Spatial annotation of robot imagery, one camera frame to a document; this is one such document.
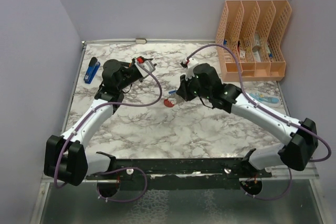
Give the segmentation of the red handled keyring with rings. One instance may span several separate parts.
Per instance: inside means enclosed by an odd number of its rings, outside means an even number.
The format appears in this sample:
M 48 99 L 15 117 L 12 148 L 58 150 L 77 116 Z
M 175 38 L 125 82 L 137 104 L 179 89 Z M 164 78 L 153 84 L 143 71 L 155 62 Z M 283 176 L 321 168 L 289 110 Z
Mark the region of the red handled keyring with rings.
M 163 101 L 164 105 L 168 108 L 172 108 L 182 102 L 184 102 L 184 99 L 177 94 L 177 90 L 169 91 L 169 96 Z

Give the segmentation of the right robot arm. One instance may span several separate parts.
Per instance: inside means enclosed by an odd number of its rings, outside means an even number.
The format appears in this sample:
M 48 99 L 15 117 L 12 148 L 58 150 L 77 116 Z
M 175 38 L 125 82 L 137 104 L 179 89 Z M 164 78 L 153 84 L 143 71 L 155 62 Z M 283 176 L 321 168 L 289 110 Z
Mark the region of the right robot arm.
M 301 121 L 256 102 L 238 86 L 222 83 L 215 68 L 207 63 L 198 64 L 180 76 L 177 95 L 184 101 L 206 99 L 213 109 L 243 117 L 280 141 L 278 145 L 252 149 L 245 155 L 241 171 L 246 177 L 279 165 L 303 171 L 318 147 L 314 121 L 309 118 Z

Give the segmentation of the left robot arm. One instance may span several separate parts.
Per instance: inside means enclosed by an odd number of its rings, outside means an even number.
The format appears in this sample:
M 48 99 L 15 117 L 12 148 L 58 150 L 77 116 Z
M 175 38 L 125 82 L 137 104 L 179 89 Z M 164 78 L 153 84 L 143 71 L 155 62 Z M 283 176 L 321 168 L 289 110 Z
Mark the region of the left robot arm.
M 74 186 L 93 174 L 112 178 L 116 172 L 115 157 L 103 152 L 87 154 L 86 147 L 100 126 L 120 106 L 126 105 L 124 89 L 152 76 L 154 70 L 151 58 L 137 57 L 130 63 L 115 59 L 106 61 L 102 67 L 102 82 L 89 109 L 67 131 L 47 140 L 44 174 L 56 182 L 60 180 Z

